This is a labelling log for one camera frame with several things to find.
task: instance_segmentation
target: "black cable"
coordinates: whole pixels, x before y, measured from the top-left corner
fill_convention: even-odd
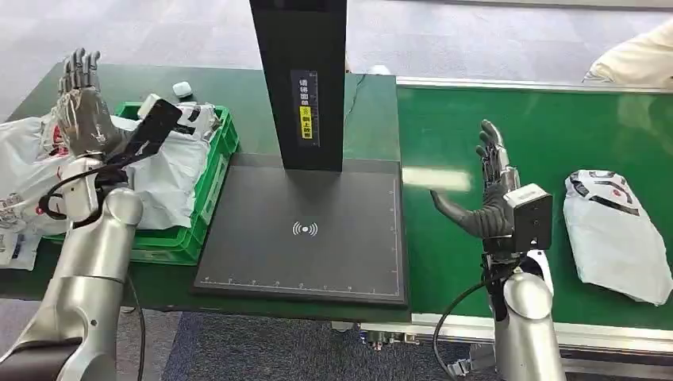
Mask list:
[[[358,82],[356,84],[356,93],[353,95],[353,102],[351,103],[351,107],[348,109],[346,115],[344,116],[344,127],[348,125],[348,117],[351,116],[351,112],[353,111],[353,108],[356,106],[357,96],[358,93],[360,92],[360,85],[362,84],[362,82],[364,82],[365,77],[367,77],[367,73],[362,74],[360,79],[358,79]]]
[[[143,379],[143,370],[145,368],[145,315],[143,314],[143,309],[140,307],[140,301],[138,300],[138,294],[136,294],[136,288],[133,286],[133,281],[131,280],[131,275],[127,277],[129,280],[129,286],[131,286],[131,292],[133,293],[133,298],[136,299],[136,310],[138,310],[138,318],[140,319],[140,360],[138,362],[138,381]]]
[[[442,325],[444,325],[444,321],[446,320],[448,315],[451,314],[453,309],[455,309],[456,306],[458,306],[460,304],[460,302],[462,302],[466,297],[470,296],[470,294],[472,294],[473,292],[477,291],[478,289],[486,286],[487,284],[493,283],[493,282],[495,282],[497,280],[500,280],[500,279],[509,278],[513,274],[514,269],[519,267],[519,264],[517,264],[516,266],[512,267],[509,270],[502,271],[499,274],[493,275],[488,279],[483,279],[481,282],[479,282],[479,283],[475,284],[474,286],[468,288],[467,290],[463,291],[462,294],[458,295],[457,298],[453,299],[453,302],[451,302],[451,304],[449,304],[448,307],[446,307],[446,310],[444,311],[444,313],[440,317],[440,320],[437,322],[437,326],[435,327],[435,332],[433,333],[433,352],[435,352],[435,358],[437,360],[437,363],[442,368],[442,371],[444,371],[444,373],[446,373],[448,375],[449,379],[451,379],[453,381],[457,381],[456,375],[454,375],[452,373],[452,371],[449,371],[448,367],[446,366],[444,361],[441,359],[439,350],[437,350],[437,341],[438,341],[439,336],[440,336],[440,329],[441,329]]]

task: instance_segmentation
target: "warning label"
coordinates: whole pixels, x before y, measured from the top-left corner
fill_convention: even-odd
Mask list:
[[[290,72],[297,110],[297,137],[301,146],[320,147],[320,119],[317,97],[317,71]]]

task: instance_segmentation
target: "green table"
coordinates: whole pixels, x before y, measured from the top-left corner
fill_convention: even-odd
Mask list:
[[[617,171],[647,209],[669,248],[668,264],[673,264],[672,93],[467,80],[397,82],[413,314],[411,322],[362,324],[362,329],[431,335],[446,305],[478,281],[481,242],[439,214],[428,189],[435,183],[461,205],[479,208],[482,175],[474,147],[479,143],[479,122],[486,118],[501,129],[522,183],[537,183],[554,197],[553,244],[547,257],[561,348],[673,353],[673,301],[656,307],[582,283],[563,220],[564,180],[570,173]],[[458,316],[449,317],[443,337],[493,340],[486,294],[480,292],[456,308]],[[673,374],[670,368],[657,367],[629,371],[633,373],[621,374],[662,379],[661,372],[666,379]]]
[[[56,84],[61,72],[62,65],[57,64],[19,105],[10,120],[48,113],[57,99]],[[229,108],[240,136],[241,151],[279,154],[262,71],[101,65],[98,73],[110,109],[121,102],[142,102],[150,93],[175,100],[172,85],[188,81],[200,102]],[[359,75],[347,75],[346,110],[350,109],[359,79]],[[345,128],[344,155],[353,159],[399,160],[394,77],[370,75],[361,83],[357,105]],[[0,271],[0,298],[42,298],[59,252],[60,246],[43,240],[32,272]],[[196,267],[132,263],[130,273],[140,303],[154,310],[208,310],[343,321],[410,319],[408,310],[380,306],[197,296],[190,292]]]
[[[59,72],[55,67],[10,118],[48,112],[56,99]],[[278,153],[260,71],[102,65],[100,74],[111,106],[140,101],[150,92],[170,97],[171,85],[187,80],[200,100],[231,109],[243,151]],[[346,110],[358,78],[347,77]],[[368,76],[348,119],[344,151],[352,158],[396,160],[401,148],[410,310],[194,296],[189,292],[194,268],[132,264],[141,303],[158,310],[365,321],[371,324],[363,324],[363,329],[427,333],[436,314],[479,279],[480,242],[433,209],[428,187],[441,179],[453,199],[479,207],[481,170],[473,148],[483,118],[502,129],[522,181],[538,183],[555,197],[554,244],[548,258],[562,346],[672,353],[673,302],[654,307],[582,284],[562,215],[566,176],[580,168],[609,168],[629,179],[667,247],[673,248],[673,214],[667,207],[673,187],[667,175],[673,164],[673,95],[653,90],[420,79],[398,79],[396,85],[392,77]],[[32,273],[3,271],[0,296],[40,298],[57,253],[58,247],[43,243]],[[446,337],[492,340],[484,293],[470,297],[456,314],[447,321]]]

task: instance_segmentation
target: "vertical black post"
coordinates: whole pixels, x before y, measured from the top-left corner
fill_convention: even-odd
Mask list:
[[[288,169],[341,171],[346,0],[250,0]]]

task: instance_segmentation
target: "yellow label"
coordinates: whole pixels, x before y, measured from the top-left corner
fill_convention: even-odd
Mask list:
[[[302,125],[302,139],[313,139],[313,123],[311,122],[310,106],[299,106],[299,120]]]

